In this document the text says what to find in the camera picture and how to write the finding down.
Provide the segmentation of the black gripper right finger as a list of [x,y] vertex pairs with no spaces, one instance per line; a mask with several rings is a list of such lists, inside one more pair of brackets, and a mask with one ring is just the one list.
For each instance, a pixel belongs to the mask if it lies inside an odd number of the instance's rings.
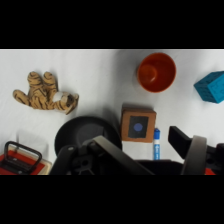
[[224,143],[209,146],[205,137],[190,138],[176,126],[169,128],[168,142],[184,160],[182,175],[224,175]]

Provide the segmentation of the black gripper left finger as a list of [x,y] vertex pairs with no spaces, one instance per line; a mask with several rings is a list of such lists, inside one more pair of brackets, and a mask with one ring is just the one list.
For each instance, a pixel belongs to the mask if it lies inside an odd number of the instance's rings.
[[51,175],[153,175],[103,136],[87,140],[81,147],[61,148],[50,171]]

